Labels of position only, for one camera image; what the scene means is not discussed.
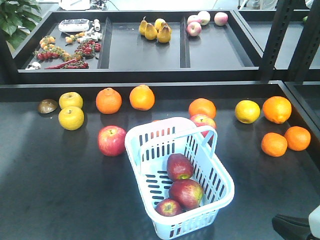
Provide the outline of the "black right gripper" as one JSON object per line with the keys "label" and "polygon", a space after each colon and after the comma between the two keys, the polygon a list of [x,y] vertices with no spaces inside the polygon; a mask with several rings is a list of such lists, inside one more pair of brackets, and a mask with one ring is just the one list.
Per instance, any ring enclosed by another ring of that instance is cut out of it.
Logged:
{"label": "black right gripper", "polygon": [[309,220],[307,218],[293,217],[277,214],[271,220],[273,229],[284,240],[312,240]]}

